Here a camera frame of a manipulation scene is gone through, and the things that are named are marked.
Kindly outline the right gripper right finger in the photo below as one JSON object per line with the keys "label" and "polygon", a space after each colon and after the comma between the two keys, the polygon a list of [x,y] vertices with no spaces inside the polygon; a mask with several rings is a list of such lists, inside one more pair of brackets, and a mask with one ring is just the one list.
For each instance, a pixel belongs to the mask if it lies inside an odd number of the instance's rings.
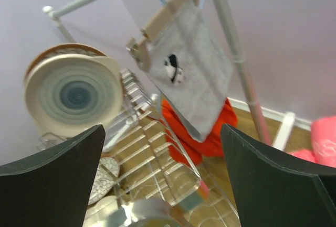
{"label": "right gripper right finger", "polygon": [[241,226],[335,226],[335,168],[289,155],[224,124]]}

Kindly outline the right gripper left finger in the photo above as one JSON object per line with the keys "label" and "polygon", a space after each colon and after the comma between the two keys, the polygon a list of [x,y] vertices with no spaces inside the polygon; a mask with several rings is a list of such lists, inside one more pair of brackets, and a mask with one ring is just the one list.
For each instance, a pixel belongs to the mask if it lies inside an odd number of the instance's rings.
{"label": "right gripper left finger", "polygon": [[82,226],[105,130],[1,166],[1,226]]}

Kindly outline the grey swirl ceramic plate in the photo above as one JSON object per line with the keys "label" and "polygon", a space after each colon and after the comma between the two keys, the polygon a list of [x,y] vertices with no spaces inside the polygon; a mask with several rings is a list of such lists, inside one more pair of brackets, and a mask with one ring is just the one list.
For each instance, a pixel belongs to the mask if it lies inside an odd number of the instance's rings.
{"label": "grey swirl ceramic plate", "polygon": [[24,88],[36,126],[63,137],[96,124],[110,126],[123,104],[120,67],[106,56],[53,56],[33,67]]}

